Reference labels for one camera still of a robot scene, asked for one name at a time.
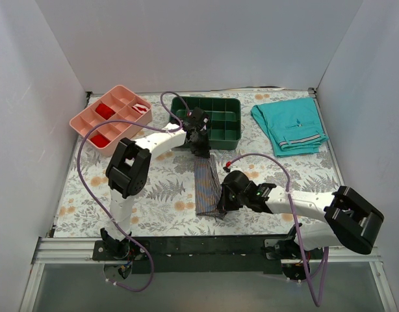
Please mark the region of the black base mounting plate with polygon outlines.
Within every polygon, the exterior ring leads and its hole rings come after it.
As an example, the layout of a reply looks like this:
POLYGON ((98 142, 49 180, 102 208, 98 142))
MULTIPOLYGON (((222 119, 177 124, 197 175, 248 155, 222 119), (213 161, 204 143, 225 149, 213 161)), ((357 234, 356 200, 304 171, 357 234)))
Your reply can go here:
POLYGON ((285 235, 229 235, 138 237, 114 242, 98 240, 92 260, 118 267, 122 278, 130 273, 262 272, 305 279, 297 253, 280 256, 285 235))

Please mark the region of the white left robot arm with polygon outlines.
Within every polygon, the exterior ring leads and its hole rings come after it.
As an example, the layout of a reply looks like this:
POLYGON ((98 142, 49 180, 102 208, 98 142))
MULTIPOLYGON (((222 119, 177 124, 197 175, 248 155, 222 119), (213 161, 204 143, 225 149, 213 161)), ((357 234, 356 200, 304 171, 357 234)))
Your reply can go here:
POLYGON ((199 107, 188 113, 181 123, 168 123, 163 129, 144 138, 119 141, 107 166, 110 187, 110 222, 101 229, 104 248, 117 260, 129 255, 131 214, 135 196, 148 180, 151 160, 173 148, 188 145, 195 156, 210 157, 209 115, 199 107))

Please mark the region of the teal shorts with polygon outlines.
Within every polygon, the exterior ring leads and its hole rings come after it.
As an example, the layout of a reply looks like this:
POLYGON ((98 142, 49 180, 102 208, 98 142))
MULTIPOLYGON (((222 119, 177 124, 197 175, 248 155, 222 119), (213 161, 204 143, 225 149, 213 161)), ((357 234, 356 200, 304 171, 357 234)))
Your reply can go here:
POLYGON ((276 157, 318 153, 328 141, 311 97, 254 105, 251 115, 270 139, 276 157))

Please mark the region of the red rolled cloth upper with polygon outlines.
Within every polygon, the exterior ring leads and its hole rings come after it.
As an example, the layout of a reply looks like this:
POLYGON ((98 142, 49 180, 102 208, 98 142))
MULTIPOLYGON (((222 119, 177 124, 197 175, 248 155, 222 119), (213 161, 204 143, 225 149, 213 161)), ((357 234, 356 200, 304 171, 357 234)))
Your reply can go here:
POLYGON ((100 103, 96 107, 95 112, 98 113, 105 120, 108 120, 115 114, 115 111, 104 103, 100 103))

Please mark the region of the grey striped underwear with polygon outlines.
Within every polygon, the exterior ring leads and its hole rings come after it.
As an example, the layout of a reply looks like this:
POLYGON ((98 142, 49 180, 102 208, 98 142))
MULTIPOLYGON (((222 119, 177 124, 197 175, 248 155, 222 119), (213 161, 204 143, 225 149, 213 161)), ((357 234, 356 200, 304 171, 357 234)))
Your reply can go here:
POLYGON ((209 158, 194 157, 194 186, 196 215, 223 220, 226 213, 218 208, 222 187, 213 154, 209 158))

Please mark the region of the green divided storage box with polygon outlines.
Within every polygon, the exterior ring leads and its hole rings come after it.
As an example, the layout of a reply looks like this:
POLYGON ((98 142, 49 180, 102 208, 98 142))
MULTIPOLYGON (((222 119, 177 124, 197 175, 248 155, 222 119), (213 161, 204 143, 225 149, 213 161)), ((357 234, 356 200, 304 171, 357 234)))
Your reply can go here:
POLYGON ((188 108, 201 108, 211 118, 211 129, 208 132, 212 150, 235 150, 241 139, 240 101, 234 98, 218 97, 182 97, 188 108))

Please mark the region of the red rolled cloth lower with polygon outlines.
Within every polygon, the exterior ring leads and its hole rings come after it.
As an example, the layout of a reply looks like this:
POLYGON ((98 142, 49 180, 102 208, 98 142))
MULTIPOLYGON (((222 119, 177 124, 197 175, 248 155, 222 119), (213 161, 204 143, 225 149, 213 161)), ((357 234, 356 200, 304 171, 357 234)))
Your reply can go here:
POLYGON ((97 148, 104 148, 109 145, 110 140, 105 138, 103 135, 95 135, 90 139, 91 143, 93 143, 97 148))

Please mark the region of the pink divided storage box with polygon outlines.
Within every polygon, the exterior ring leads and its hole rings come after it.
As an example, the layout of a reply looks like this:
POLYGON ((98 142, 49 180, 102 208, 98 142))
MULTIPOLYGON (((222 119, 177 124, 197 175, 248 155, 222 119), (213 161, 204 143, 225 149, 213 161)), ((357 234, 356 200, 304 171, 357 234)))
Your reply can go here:
POLYGON ((89 145, 105 157, 110 157, 122 138, 134 137, 142 128, 132 122, 147 125, 153 119, 151 104, 117 85, 102 95, 70 120, 70 126, 84 137, 93 127, 98 127, 87 139, 89 145))

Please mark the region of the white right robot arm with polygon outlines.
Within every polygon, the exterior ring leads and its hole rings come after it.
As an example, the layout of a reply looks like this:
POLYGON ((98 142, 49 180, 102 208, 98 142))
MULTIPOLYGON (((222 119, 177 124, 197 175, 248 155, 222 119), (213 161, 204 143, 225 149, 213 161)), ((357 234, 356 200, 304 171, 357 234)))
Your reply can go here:
POLYGON ((293 258, 330 246, 368 255, 384 221, 384 215, 350 187, 321 193, 286 191, 273 183, 257 185, 235 170, 223 180, 218 210, 228 212, 243 207, 271 215, 296 212, 316 221, 291 230, 288 238, 273 248, 275 253, 293 258))

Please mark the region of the red white rolled cloth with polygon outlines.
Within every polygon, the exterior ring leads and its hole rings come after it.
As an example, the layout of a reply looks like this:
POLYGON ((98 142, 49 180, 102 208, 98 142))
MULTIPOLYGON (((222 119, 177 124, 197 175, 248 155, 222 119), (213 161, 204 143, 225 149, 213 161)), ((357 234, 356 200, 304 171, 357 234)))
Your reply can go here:
POLYGON ((149 111, 149 107, 147 107, 147 106, 145 106, 144 104, 141 104, 141 103, 135 103, 132 106, 132 109, 134 111, 136 111, 137 113, 141 114, 141 115, 143 115, 143 114, 145 114, 145 113, 147 113, 149 111))

